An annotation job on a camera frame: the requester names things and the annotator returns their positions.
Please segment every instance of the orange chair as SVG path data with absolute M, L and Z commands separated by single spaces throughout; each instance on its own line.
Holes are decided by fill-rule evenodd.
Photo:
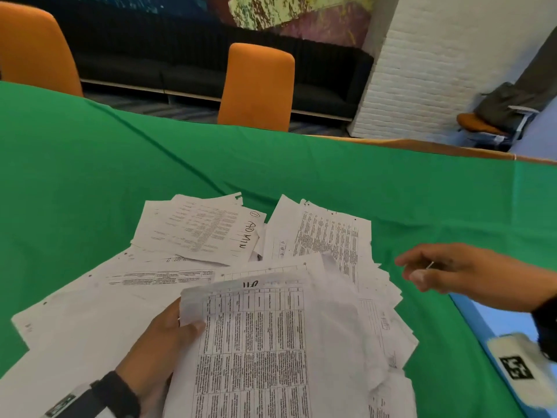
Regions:
M 6 82 L 83 97 L 66 38 L 44 10 L 0 1 L 0 72 Z
M 234 43 L 228 51 L 219 125 L 288 131 L 294 57 L 284 51 Z

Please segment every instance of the person's left hand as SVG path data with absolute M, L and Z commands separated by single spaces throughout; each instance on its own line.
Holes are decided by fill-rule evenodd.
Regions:
M 156 316 L 116 367 L 116 373 L 135 393 L 145 415 L 164 393 L 181 352 L 205 330 L 202 321 L 180 327 L 180 299 Z

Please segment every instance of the white brick wall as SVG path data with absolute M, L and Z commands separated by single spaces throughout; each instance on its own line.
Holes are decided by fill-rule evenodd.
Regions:
M 372 22 L 389 22 L 384 5 Z M 364 44 L 380 54 L 350 134 L 449 141 L 456 114 L 516 79 L 555 26 L 557 0 L 399 0 L 383 46 Z

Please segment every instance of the sofa cushion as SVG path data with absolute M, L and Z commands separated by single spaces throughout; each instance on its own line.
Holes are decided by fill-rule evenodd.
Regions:
M 314 85 L 296 83 L 294 85 L 294 110 L 331 114 L 343 118 L 353 118 L 358 104 L 348 104 L 336 92 Z
M 167 90 L 222 97 L 226 73 L 194 66 L 173 66 L 164 69 L 164 87 Z
M 97 53 L 74 53 L 73 58 L 82 79 L 121 83 L 163 89 L 161 71 L 170 64 L 141 58 Z

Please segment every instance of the black wrist strap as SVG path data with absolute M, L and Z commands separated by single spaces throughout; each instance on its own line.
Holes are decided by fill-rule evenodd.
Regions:
M 141 407 L 138 397 L 115 371 L 110 371 L 101 380 L 95 381 L 91 389 L 116 418 L 139 418 Z
M 557 362 L 557 296 L 532 312 L 538 329 L 538 344 L 542 352 Z

